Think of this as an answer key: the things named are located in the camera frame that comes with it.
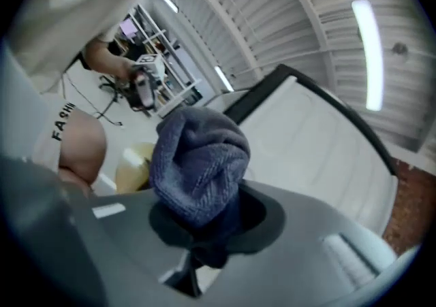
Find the ceiling fixture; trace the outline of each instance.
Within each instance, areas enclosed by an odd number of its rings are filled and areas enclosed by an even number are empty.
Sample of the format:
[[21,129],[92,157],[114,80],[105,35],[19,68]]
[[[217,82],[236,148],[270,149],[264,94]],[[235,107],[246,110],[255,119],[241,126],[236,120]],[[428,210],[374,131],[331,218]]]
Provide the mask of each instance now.
[[402,42],[397,42],[392,47],[392,60],[395,65],[402,65],[409,59],[409,48]]
[[174,11],[174,13],[178,13],[178,7],[171,0],[164,0],[166,4]]
[[223,70],[221,70],[220,66],[215,66],[215,71],[217,72],[218,76],[221,78],[221,81],[223,81],[227,90],[229,92],[234,92],[232,85],[230,84],[229,80],[227,79],[227,77],[223,73]]
[[379,28],[369,1],[353,1],[352,8],[359,25],[367,61],[367,109],[380,111],[383,106],[384,65]]

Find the white ceiling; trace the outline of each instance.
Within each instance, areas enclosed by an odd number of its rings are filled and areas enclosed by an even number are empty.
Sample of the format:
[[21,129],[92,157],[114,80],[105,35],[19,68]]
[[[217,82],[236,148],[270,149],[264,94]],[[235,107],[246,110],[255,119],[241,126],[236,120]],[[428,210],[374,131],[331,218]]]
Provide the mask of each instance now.
[[[414,0],[369,0],[385,48],[380,112],[365,108],[353,0],[173,1],[235,89],[289,65],[347,102],[383,140],[436,161],[436,43]],[[407,45],[407,58],[392,54],[397,42]]]

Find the brown floor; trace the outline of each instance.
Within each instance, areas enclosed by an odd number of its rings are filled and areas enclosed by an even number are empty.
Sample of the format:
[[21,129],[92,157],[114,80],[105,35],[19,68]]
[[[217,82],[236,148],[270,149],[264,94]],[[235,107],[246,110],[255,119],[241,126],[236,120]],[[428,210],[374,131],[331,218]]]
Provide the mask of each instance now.
[[384,240],[398,255],[421,243],[436,215],[436,176],[396,161],[399,187]]

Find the yellow object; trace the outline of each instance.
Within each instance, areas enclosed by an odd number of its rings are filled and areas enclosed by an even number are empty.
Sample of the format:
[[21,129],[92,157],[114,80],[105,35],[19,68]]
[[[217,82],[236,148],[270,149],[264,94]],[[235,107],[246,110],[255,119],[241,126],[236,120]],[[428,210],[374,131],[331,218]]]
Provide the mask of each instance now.
[[134,193],[149,181],[149,161],[153,156],[154,144],[142,142],[123,151],[115,172],[116,192]]

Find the ceiling light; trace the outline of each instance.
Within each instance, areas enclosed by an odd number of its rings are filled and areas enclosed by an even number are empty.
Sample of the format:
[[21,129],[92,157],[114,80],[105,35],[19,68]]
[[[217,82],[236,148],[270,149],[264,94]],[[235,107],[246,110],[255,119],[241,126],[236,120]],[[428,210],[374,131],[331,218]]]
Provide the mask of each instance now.
[[223,73],[223,70],[221,70],[220,66],[215,66],[215,71],[217,72],[218,76],[221,78],[221,81],[223,81],[227,90],[229,92],[234,92],[232,85],[230,84],[229,80],[227,79],[227,77]]
[[352,8],[359,25],[367,61],[367,109],[380,111],[383,106],[384,65],[379,28],[369,1],[353,1]]
[[172,9],[174,10],[174,13],[178,13],[178,8],[177,6],[174,4],[173,1],[171,0],[164,0],[166,2],[166,4]]

